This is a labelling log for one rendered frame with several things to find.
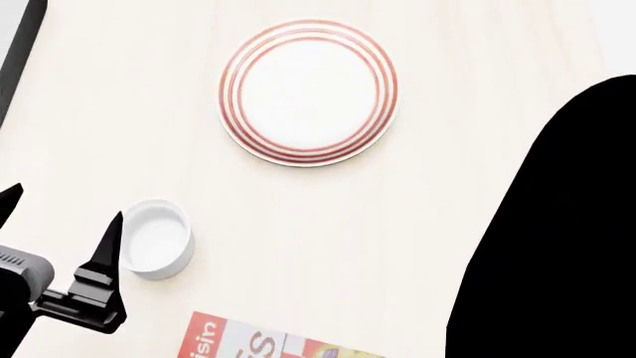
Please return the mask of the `small white ramekin bowl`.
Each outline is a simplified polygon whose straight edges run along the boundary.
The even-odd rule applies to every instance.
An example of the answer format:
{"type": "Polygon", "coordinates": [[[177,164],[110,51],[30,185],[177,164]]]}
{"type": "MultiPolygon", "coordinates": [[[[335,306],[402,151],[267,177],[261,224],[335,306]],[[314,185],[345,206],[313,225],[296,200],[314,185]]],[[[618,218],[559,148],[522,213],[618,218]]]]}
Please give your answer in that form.
{"type": "Polygon", "coordinates": [[[167,279],[184,270],[194,255],[190,218],[174,202],[146,199],[123,215],[120,263],[142,279],[167,279]]]}

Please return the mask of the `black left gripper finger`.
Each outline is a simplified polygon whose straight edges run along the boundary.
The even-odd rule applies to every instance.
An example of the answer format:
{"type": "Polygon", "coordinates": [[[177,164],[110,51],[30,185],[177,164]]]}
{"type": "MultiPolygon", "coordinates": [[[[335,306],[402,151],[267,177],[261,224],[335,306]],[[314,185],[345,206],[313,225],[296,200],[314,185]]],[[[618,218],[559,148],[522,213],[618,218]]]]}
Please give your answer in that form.
{"type": "Polygon", "coordinates": [[[69,294],[81,301],[106,309],[121,303],[119,257],[123,215],[118,212],[108,225],[93,255],[74,273],[69,294]]]}
{"type": "Polygon", "coordinates": [[[24,189],[20,183],[0,192],[0,229],[15,210],[23,193],[24,189]]]}

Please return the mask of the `dark grey frame edge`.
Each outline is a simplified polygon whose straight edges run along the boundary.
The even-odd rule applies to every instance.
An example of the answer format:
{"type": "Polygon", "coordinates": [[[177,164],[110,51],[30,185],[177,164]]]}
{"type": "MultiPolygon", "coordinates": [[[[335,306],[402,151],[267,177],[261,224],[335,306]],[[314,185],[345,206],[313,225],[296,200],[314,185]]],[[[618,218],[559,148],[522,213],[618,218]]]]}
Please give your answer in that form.
{"type": "Polygon", "coordinates": [[[48,0],[0,0],[0,127],[41,29],[48,0]]]}

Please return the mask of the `white plate with red rings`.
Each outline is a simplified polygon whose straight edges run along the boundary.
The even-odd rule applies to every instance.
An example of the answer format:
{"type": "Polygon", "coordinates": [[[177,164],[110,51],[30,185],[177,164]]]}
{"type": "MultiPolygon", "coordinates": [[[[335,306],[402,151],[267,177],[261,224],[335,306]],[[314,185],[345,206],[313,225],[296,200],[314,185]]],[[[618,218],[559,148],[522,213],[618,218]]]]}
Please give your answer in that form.
{"type": "Polygon", "coordinates": [[[218,109],[245,151],[283,166],[339,163],[371,147],[398,108],[398,74],[374,38],[293,20],[248,38],[220,73],[218,109]]]}

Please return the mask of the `red and white cookies box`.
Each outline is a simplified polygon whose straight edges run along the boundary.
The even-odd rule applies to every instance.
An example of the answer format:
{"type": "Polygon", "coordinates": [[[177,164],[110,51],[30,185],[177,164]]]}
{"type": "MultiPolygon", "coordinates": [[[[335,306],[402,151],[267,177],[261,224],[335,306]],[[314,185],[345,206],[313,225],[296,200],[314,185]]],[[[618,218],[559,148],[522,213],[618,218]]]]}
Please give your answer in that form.
{"type": "Polygon", "coordinates": [[[280,330],[194,312],[178,358],[386,358],[280,330]]]}

